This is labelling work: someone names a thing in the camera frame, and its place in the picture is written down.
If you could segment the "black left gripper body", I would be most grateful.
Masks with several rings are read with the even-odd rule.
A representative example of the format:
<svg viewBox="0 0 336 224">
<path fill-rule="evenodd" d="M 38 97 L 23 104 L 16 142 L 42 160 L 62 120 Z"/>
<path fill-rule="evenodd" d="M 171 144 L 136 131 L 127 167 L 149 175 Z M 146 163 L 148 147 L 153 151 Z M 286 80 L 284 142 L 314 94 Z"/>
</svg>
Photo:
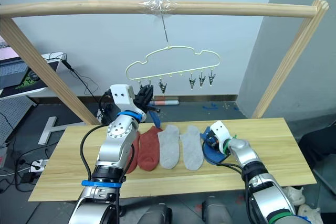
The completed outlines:
<svg viewBox="0 0 336 224">
<path fill-rule="evenodd" d="M 141 90 L 135 95 L 135 99 L 133 100 L 134 104 L 137 108 L 141 109 L 142 111 L 147 111 L 146 106 L 149 105 L 149 102 L 152 98 L 144 98 L 141 95 Z"/>
</svg>

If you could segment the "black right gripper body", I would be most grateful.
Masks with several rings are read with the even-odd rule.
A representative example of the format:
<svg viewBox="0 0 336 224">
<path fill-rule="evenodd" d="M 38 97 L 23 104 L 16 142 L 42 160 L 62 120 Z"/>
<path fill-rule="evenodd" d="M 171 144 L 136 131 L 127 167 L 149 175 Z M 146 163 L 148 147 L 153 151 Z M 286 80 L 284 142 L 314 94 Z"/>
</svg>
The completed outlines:
<svg viewBox="0 0 336 224">
<path fill-rule="evenodd" d="M 223 152 L 223 139 L 217 136 L 213 130 L 210 130 L 206 134 L 205 142 L 207 145 L 214 149 L 215 151 L 222 153 Z"/>
</svg>

